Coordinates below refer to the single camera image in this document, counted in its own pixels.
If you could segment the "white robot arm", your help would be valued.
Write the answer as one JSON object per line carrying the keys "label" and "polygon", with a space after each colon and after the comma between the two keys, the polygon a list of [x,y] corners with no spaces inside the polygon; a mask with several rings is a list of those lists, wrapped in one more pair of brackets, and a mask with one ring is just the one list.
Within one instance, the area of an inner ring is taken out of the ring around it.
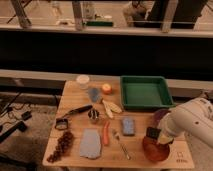
{"label": "white robot arm", "polygon": [[213,148],[213,104],[205,98],[195,98],[177,105],[160,120],[159,144],[168,144],[183,132]]}

